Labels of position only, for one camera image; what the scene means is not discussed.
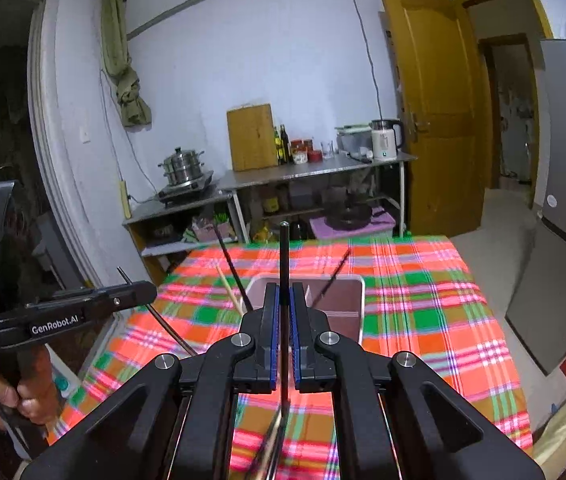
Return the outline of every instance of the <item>metal screw cap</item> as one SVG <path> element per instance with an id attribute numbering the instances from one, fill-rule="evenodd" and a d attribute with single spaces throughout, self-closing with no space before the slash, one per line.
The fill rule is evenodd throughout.
<path id="1" fill-rule="evenodd" d="M 154 359 L 154 366 L 160 368 L 160 370 L 167 370 L 168 368 L 172 368 L 174 365 L 174 356 L 171 354 L 161 354 L 156 356 Z"/>
<path id="2" fill-rule="evenodd" d="M 412 352 L 399 352 L 396 361 L 404 368 L 412 368 L 416 364 L 416 356 Z"/>
<path id="3" fill-rule="evenodd" d="M 323 332 L 319 339 L 326 345 L 336 345 L 339 342 L 339 335 L 336 332 Z"/>
<path id="4" fill-rule="evenodd" d="M 245 334 L 243 332 L 239 332 L 237 334 L 234 334 L 232 336 L 232 339 L 230 339 L 230 341 L 232 341 L 232 344 L 234 346 L 247 346 L 250 344 L 250 341 L 252 340 L 252 338 L 250 337 L 249 334 Z"/>

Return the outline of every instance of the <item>table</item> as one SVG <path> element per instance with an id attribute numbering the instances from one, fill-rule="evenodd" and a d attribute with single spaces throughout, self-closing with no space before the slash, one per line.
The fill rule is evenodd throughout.
<path id="1" fill-rule="evenodd" d="M 452 242 L 387 234 L 338 242 L 304 240 L 290 249 L 292 279 L 329 276 L 348 249 L 351 257 L 343 274 L 362 277 L 365 286 L 362 347 L 385 356 L 415 352 L 518 446 L 530 450 L 530 418 L 505 336 Z M 234 245 L 228 250 L 248 290 L 254 278 L 279 275 L 278 244 Z M 199 353 L 236 333 L 241 323 L 221 285 L 219 263 L 232 280 L 218 247 L 189 253 L 154 301 L 167 323 Z M 120 334 L 66 403 L 50 443 L 157 354 L 188 357 L 144 308 L 135 309 Z M 291 418 L 277 478 L 334 480 L 338 458 L 330 394 L 290 393 Z M 245 477 L 279 395 L 239 396 L 230 478 Z"/>
<path id="2" fill-rule="evenodd" d="M 241 204 L 237 191 L 252 186 L 272 184 L 274 182 L 287 182 L 296 178 L 319 176 L 332 173 L 343 173 L 345 171 L 365 170 L 366 168 L 380 168 L 381 166 L 399 165 L 399 236 L 405 233 L 405 164 L 416 160 L 416 156 L 399 151 L 395 160 L 373 160 L 372 162 L 361 162 L 347 155 L 337 154 L 334 158 L 322 162 L 309 162 L 307 164 L 284 164 L 250 171 L 228 171 L 217 182 L 217 187 L 227 193 L 231 193 L 236 209 L 237 221 L 244 240 L 249 240 L 249 233 L 243 219 Z"/>

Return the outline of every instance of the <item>electric cable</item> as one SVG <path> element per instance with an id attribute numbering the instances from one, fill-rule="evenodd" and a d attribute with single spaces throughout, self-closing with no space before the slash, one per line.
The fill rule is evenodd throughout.
<path id="1" fill-rule="evenodd" d="M 105 73 L 105 71 L 103 69 L 100 69 L 100 72 L 102 74 L 105 74 L 107 76 L 107 74 Z M 105 113 L 105 120 L 106 120 L 106 124 L 108 127 L 108 132 L 109 132 L 109 140 L 111 142 L 112 145 L 112 150 L 114 151 L 114 158 L 116 159 L 116 167 L 118 169 L 118 176 L 121 180 L 124 180 L 123 178 L 123 173 L 121 171 L 120 168 L 120 164 L 118 163 L 118 156 L 116 156 L 116 148 L 114 146 L 114 137 L 112 135 L 112 129 L 109 126 L 109 118 L 108 118 L 108 111 L 105 107 L 105 97 L 104 97 L 104 89 L 103 89 L 103 79 L 100 78 L 100 76 L 98 76 L 98 82 L 100 84 L 100 94 L 101 94 L 101 99 L 103 102 L 103 112 Z M 112 95 L 112 88 L 111 86 L 109 87 L 109 98 L 110 100 L 114 103 L 114 106 L 116 107 L 116 109 L 118 110 L 118 103 L 116 102 L 116 100 L 114 99 L 114 96 Z M 143 176 L 145 177 L 146 181 L 148 182 L 148 184 L 152 187 L 152 189 L 154 189 L 154 193 L 158 193 L 156 186 L 154 186 L 154 183 L 150 180 L 150 178 L 147 176 L 147 173 L 145 173 L 145 170 L 143 169 L 143 167 L 141 166 L 141 163 L 138 161 L 138 157 L 136 156 L 136 152 L 134 150 L 134 146 L 132 145 L 132 140 L 129 138 L 129 132 L 126 130 L 125 131 L 125 137 L 127 137 L 127 143 L 129 144 L 129 149 L 132 152 L 132 156 L 134 157 L 134 161 L 136 162 L 136 165 L 138 166 L 138 170 L 143 174 Z"/>
<path id="2" fill-rule="evenodd" d="M 105 114 L 105 125 L 108 127 L 108 134 L 109 134 L 109 145 L 112 148 L 112 152 L 114 153 L 114 160 L 116 161 L 116 170 L 118 171 L 118 179 L 124 180 L 123 172 L 121 171 L 121 164 L 118 161 L 118 155 L 116 154 L 116 146 L 114 145 L 114 136 L 112 135 L 112 128 L 109 125 L 109 116 L 108 116 L 108 109 L 105 105 L 105 89 L 103 88 L 103 78 L 100 76 L 101 74 L 105 74 L 103 69 L 100 69 L 100 73 L 98 74 L 98 84 L 100 85 L 100 101 L 103 104 L 103 113 Z M 109 89 L 109 96 L 111 98 L 112 89 Z"/>
<path id="3" fill-rule="evenodd" d="M 151 202 L 152 200 L 154 200 L 154 197 L 146 198 L 145 200 L 137 200 L 137 199 L 134 198 L 134 195 L 130 195 L 130 194 L 127 195 L 127 198 L 129 200 L 132 200 L 133 202 L 136 202 L 139 205 L 145 204 L 147 202 Z"/>
<path id="4" fill-rule="evenodd" d="M 372 72 L 372 81 L 374 82 L 374 88 L 377 91 L 377 105 L 378 105 L 378 118 L 383 120 L 383 112 L 381 111 L 381 97 L 378 92 L 377 76 L 374 73 L 374 62 L 372 61 L 372 54 L 369 52 L 369 43 L 367 42 L 367 35 L 365 34 L 365 27 L 363 26 L 363 18 L 361 18 L 361 13 L 359 12 L 359 6 L 357 0 L 352 0 L 354 3 L 354 9 L 357 11 L 357 16 L 359 17 L 359 23 L 361 23 L 361 32 L 363 33 L 363 41 L 365 41 L 365 50 L 367 51 L 367 60 L 369 61 L 369 67 Z"/>

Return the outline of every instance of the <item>frying pan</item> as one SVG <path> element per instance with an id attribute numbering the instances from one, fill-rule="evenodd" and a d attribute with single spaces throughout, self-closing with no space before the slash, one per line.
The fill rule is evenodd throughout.
<path id="1" fill-rule="evenodd" d="M 373 218 L 383 215 L 384 210 L 372 213 L 368 204 L 353 204 L 326 211 L 325 223 L 338 231 L 363 229 Z"/>

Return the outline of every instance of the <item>cutting board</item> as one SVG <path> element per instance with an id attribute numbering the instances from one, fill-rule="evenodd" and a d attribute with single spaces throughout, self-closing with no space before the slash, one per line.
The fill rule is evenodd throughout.
<path id="1" fill-rule="evenodd" d="M 234 171 L 258 170 L 279 163 L 269 104 L 228 111 L 227 129 Z"/>

